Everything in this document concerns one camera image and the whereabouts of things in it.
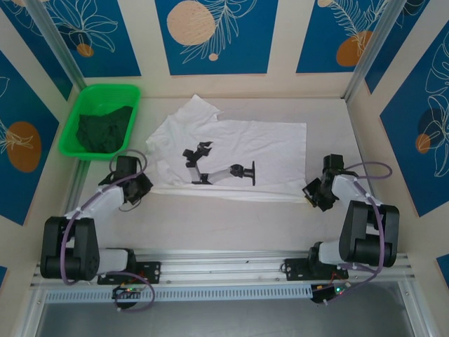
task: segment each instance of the dark green cloth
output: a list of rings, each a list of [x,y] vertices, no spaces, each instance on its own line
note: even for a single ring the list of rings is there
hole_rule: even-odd
[[[121,107],[103,116],[79,115],[76,137],[88,152],[112,153],[123,145],[133,107]]]

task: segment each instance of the white leaf drawing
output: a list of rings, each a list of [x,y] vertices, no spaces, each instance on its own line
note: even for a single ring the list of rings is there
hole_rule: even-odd
[[[186,27],[189,31],[184,32],[187,40],[195,38],[197,41],[201,41],[202,37],[207,37],[201,43],[184,44],[184,50],[180,54],[185,55],[182,62],[185,64],[197,57],[218,59],[227,45],[232,44],[232,39],[239,37],[237,20],[251,12],[256,6],[257,0],[193,0],[181,1],[181,3],[185,3],[186,7],[202,9],[201,14],[193,14],[187,18],[189,21],[186,23]],[[204,29],[203,25],[207,20],[213,20],[212,34],[209,26],[208,29]]]
[[[443,94],[449,87],[449,33],[438,46],[427,75],[426,92],[431,95]]]
[[[10,79],[8,77],[0,77],[0,98],[4,95],[8,89]],[[6,128],[5,124],[0,119],[0,154],[6,151],[8,147],[14,148],[14,145],[19,145],[27,147],[29,149],[33,148],[30,144],[33,136],[30,137],[20,137],[15,133],[11,132]]]
[[[326,7],[333,10],[337,24],[343,27],[346,35],[357,42],[357,53],[361,55],[367,44],[367,32],[380,19],[388,2],[389,0],[379,0],[375,4],[374,0],[370,0],[366,11],[361,10],[358,0],[330,0]]]
[[[410,0],[407,0],[406,4],[404,5],[403,10],[401,11],[401,14],[399,14],[398,18],[396,19],[396,24],[402,28],[404,20],[406,16],[415,16],[418,15],[421,10],[424,8],[424,4],[426,3],[426,0],[419,0],[420,2],[410,2]]]
[[[0,1],[5,3],[22,26],[42,36],[25,7],[17,5],[12,0]],[[111,53],[115,52],[114,42],[107,34],[115,32],[119,23],[106,16],[97,15],[96,0],[49,0],[43,2],[43,5],[60,34],[68,37],[65,42],[70,49],[79,52],[85,50],[86,46],[90,48],[98,46]],[[83,56],[92,55],[91,49],[83,53]]]
[[[419,138],[417,149],[424,149],[422,153],[434,151],[434,177],[441,178],[449,172],[449,102],[443,95],[431,95],[427,103],[431,109],[431,121],[422,132],[426,137]]]

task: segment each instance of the t-shirt sleeve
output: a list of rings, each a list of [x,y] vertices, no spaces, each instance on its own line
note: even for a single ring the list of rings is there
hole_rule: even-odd
[[[192,99],[181,107],[171,117],[180,124],[195,124],[197,126],[218,121],[219,109],[194,95]]]

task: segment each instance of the perforated metal strip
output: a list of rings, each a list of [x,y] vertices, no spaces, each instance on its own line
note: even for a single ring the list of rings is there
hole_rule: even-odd
[[[198,300],[269,300],[287,298],[311,298],[311,286],[296,284],[286,286],[205,286],[155,288],[156,301],[179,302]],[[111,289],[52,290],[46,303],[111,303]],[[146,289],[138,301],[149,301],[152,293]],[[135,296],[121,302],[135,302]]]

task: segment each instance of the robotic arm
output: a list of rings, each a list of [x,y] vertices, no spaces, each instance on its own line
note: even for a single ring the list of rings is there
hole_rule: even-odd
[[[140,161],[136,157],[119,156],[116,170],[100,184],[98,196],[92,197],[82,213],[80,208],[62,217],[52,216],[46,221],[43,232],[41,275],[61,279],[61,248],[69,222],[67,248],[65,249],[65,272],[68,279],[92,280],[96,275],[111,271],[129,270],[135,264],[133,252],[125,249],[99,249],[96,228],[107,224],[108,216],[125,203],[139,202],[152,188],[148,177],[141,173],[134,178],[117,183],[138,172]]]
[[[383,204],[365,193],[358,183],[357,173],[344,169],[343,156],[326,156],[321,179],[313,180],[303,192],[311,205],[322,211],[331,209],[335,201],[340,200],[347,207],[347,214],[339,240],[315,243],[310,248],[307,259],[298,259],[302,261],[293,263],[286,260],[286,267],[293,270],[291,280],[330,279],[333,274],[347,279],[347,272],[340,268],[347,263],[378,266],[381,257],[379,225],[371,201],[379,211],[384,233],[382,267],[394,264],[398,245],[399,211],[395,206]],[[369,234],[368,227],[373,227],[372,232],[376,234]]]
[[[201,173],[197,161],[202,157],[207,157],[212,150],[210,145],[212,142],[199,143],[196,151],[186,149],[182,156],[187,158],[185,166],[189,169],[192,177],[192,184],[195,185],[214,185],[222,179],[226,178],[251,178],[253,186],[255,186],[255,164],[251,168],[244,168],[240,164],[234,164],[229,168],[214,173]]]

